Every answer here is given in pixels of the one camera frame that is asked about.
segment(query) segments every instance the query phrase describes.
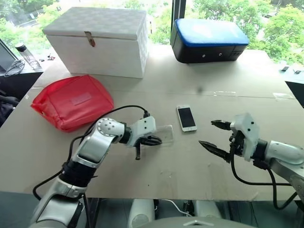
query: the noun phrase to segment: plastic bottle cap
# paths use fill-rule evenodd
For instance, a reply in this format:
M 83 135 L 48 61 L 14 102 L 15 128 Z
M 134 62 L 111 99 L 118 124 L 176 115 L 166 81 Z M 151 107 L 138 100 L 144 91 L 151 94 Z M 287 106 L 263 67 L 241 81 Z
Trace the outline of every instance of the plastic bottle cap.
M 27 46 L 24 45 L 24 43 L 18 43 L 15 48 L 19 51 L 19 52 L 24 52 L 27 49 Z

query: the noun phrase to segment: phone screen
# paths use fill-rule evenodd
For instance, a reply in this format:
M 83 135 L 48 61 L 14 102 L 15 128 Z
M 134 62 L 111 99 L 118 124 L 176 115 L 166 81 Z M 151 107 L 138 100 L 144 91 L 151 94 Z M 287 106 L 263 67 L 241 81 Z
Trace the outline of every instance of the phone screen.
M 193 127 L 195 126 L 194 119 L 190 108 L 179 108 L 179 115 L 182 127 Z

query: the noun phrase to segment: floor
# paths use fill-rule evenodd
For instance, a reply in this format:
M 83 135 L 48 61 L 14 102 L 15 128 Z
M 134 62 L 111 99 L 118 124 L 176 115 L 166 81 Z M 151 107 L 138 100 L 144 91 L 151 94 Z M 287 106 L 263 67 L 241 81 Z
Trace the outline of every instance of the floor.
M 0 228 L 27 228 L 37 200 L 28 194 L 0 192 Z M 183 200 L 175 200 L 182 209 Z M 103 199 L 96 228 L 126 228 L 132 205 L 131 199 Z M 286 209 L 277 211 L 272 202 L 218 202 L 222 216 L 259 228 L 301 228 L 295 225 L 297 206 L 293 202 Z M 159 219 L 181 216 L 167 201 L 160 201 Z M 82 213 L 77 228 L 85 228 L 86 216 Z

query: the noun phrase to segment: black case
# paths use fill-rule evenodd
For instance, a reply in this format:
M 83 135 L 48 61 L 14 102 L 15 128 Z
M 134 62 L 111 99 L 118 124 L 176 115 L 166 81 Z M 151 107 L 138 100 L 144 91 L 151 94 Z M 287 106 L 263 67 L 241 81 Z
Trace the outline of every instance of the black case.
M 201 47 L 189 47 L 183 43 L 180 34 L 177 31 L 176 23 L 174 23 L 172 28 L 170 44 L 176 59 L 182 63 L 234 61 L 243 53 L 247 46 L 247 44 L 245 44 L 212 47 L 202 45 Z

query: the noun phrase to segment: water bottle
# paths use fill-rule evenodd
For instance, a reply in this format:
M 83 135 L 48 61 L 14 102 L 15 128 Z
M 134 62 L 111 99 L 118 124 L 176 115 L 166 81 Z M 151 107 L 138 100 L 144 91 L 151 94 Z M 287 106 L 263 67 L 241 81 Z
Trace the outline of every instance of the water bottle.
M 41 69 L 39 62 L 35 59 L 33 54 L 27 49 L 24 43 L 18 43 L 15 48 L 22 55 L 24 60 L 33 68 L 33 69 Z

